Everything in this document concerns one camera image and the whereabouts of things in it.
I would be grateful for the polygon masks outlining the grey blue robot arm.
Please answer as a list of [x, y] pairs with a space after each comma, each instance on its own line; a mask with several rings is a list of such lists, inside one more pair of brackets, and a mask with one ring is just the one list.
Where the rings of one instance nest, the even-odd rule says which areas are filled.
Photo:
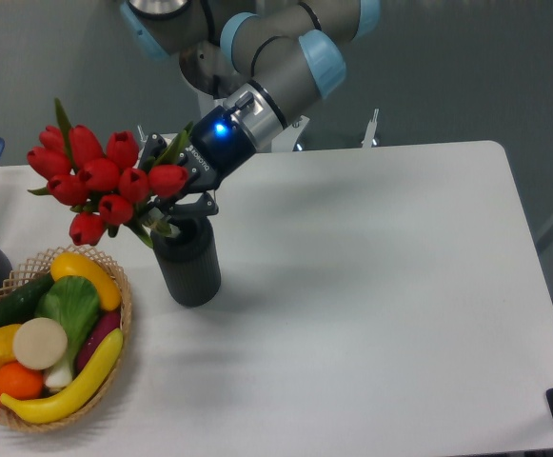
[[143, 209], [152, 229], [217, 213], [209, 192], [346, 78], [339, 47], [375, 29], [378, 1], [296, 1], [270, 15], [248, 1], [125, 1], [121, 14], [146, 54], [168, 58], [203, 42], [217, 46], [245, 83], [221, 107], [178, 134], [182, 189]]

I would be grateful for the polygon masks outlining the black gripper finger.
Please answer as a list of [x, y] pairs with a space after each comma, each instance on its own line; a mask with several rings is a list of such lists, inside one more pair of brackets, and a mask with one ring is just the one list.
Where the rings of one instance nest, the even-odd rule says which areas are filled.
[[181, 199], [170, 197], [153, 201], [151, 217], [167, 223], [181, 222], [216, 215], [219, 207], [208, 192], [194, 194], [195, 201], [182, 203]]
[[152, 133], [144, 144], [138, 163], [138, 169], [152, 169], [164, 165], [163, 155], [168, 148], [167, 140], [158, 133]]

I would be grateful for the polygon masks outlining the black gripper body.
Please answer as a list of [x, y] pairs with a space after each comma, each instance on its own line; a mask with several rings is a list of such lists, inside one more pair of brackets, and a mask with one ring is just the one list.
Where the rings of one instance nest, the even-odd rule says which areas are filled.
[[219, 106], [201, 119], [191, 130], [186, 161], [188, 171], [186, 193], [215, 190], [256, 148], [230, 113]]

